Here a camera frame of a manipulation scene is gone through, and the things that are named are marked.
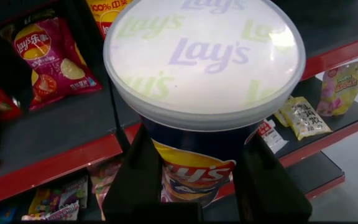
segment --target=black holder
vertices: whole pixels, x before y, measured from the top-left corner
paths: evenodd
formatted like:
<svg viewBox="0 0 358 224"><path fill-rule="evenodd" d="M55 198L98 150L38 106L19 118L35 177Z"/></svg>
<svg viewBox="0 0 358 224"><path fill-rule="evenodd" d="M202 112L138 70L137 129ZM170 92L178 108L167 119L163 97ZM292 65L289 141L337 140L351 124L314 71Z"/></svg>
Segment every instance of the black holder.
<svg viewBox="0 0 358 224"><path fill-rule="evenodd" d="M306 223L311 204L266 145L255 135L233 171L241 222ZM203 221L197 203L160 203L162 158L141 126L106 198L107 222Z"/></svg>

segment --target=white lid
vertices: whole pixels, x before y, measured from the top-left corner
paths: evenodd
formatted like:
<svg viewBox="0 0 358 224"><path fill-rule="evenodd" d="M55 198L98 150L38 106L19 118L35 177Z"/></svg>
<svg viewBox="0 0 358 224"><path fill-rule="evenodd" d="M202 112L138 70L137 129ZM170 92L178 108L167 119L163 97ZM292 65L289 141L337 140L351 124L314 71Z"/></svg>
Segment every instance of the white lid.
<svg viewBox="0 0 358 224"><path fill-rule="evenodd" d="M216 131L276 112L303 73L305 48L269 0L141 0L110 28L104 63L140 114Z"/></svg>

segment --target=shelf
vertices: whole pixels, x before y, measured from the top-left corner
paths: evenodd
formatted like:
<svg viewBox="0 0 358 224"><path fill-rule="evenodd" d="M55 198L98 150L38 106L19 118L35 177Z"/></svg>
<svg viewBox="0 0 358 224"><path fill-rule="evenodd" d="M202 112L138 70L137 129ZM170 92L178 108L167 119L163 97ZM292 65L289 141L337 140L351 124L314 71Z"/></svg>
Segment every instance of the shelf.
<svg viewBox="0 0 358 224"><path fill-rule="evenodd" d="M304 96L315 109L320 101L321 81L310 78L300 82L292 96ZM288 143L276 153L284 167L297 163L301 159L338 142L351 134L358 132L358 102L354 102L346 114L342 116L321 117L331 128L332 133L311 136L298 141L291 128L282 126L274 116L275 129Z"/></svg>
<svg viewBox="0 0 358 224"><path fill-rule="evenodd" d="M308 199L345 181L343 171L322 152L288 167L287 171ZM237 208L237 200L234 195L229 195L204 209L204 219L238 222L238 211L234 208Z"/></svg>
<svg viewBox="0 0 358 224"><path fill-rule="evenodd" d="M65 98L0 126L0 200L122 152L107 78L99 80L99 92Z"/></svg>

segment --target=lay's chip canister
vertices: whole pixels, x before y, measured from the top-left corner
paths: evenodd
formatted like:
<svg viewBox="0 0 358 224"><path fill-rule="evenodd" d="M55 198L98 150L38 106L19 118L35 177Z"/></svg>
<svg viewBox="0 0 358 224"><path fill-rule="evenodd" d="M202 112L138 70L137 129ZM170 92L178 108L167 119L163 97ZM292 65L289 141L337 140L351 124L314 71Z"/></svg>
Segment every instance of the lay's chip canister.
<svg viewBox="0 0 358 224"><path fill-rule="evenodd" d="M112 81L164 159L164 200L204 207L305 58L296 27L269 0L135 0L104 44Z"/></svg>

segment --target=sweets packet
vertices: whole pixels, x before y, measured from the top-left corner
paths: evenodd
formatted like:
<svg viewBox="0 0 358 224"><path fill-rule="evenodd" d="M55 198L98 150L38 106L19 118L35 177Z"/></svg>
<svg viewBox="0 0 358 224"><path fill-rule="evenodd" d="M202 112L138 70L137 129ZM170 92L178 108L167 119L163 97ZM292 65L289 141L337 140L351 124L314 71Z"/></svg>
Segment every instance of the sweets packet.
<svg viewBox="0 0 358 224"><path fill-rule="evenodd" d="M33 69L30 110L102 88L79 53L66 20L57 17L53 9L3 28L0 36Z"/></svg>
<svg viewBox="0 0 358 224"><path fill-rule="evenodd" d="M100 33L103 38L106 38L111 24L132 0L86 0L86 2L98 25Z"/></svg>
<svg viewBox="0 0 358 224"><path fill-rule="evenodd" d="M45 219L45 212L22 216L22 221L40 221Z"/></svg>
<svg viewBox="0 0 358 224"><path fill-rule="evenodd" d="M289 127L288 123L285 121L284 116L281 114L280 110L278 110L276 113L274 113L274 116L277 118L278 122L282 124L284 127Z"/></svg>
<svg viewBox="0 0 358 224"><path fill-rule="evenodd" d="M0 210L0 223L10 223L16 213L17 205L8 205Z"/></svg>
<svg viewBox="0 0 358 224"><path fill-rule="evenodd" d="M265 119L262 124L260 124L258 133L275 154L284 147L288 141L284 140L274 127L275 123L273 120L267 121Z"/></svg>
<svg viewBox="0 0 358 224"><path fill-rule="evenodd" d="M121 167L122 162L122 158L113 158L98 164L88 166L93 184L92 193L95 194L98 201L103 221L105 221L105 217L102 211L102 203L110 189L112 182L114 181L114 178L118 173L118 170Z"/></svg>
<svg viewBox="0 0 358 224"><path fill-rule="evenodd" d="M302 96L289 99L281 107L280 112L299 141L308 136L332 132Z"/></svg>
<svg viewBox="0 0 358 224"><path fill-rule="evenodd" d="M328 70L323 76L317 112L321 116L345 114L358 94L358 62Z"/></svg>
<svg viewBox="0 0 358 224"><path fill-rule="evenodd" d="M79 201L80 208L86 208L88 201L88 176L75 180L62 187L59 208Z"/></svg>
<svg viewBox="0 0 358 224"><path fill-rule="evenodd" d="M36 213L30 215L22 216L22 221L39 221L39 220L48 220L48 221L77 221L78 211L80 209L80 204L78 201L66 205L56 212L52 213Z"/></svg>
<svg viewBox="0 0 358 224"><path fill-rule="evenodd" d="M54 212L58 208L61 194L60 189L37 189L28 213Z"/></svg>
<svg viewBox="0 0 358 224"><path fill-rule="evenodd" d="M56 212L45 215L45 219L48 221L76 221L78 219L78 211L80 210L80 203L78 201L59 208Z"/></svg>

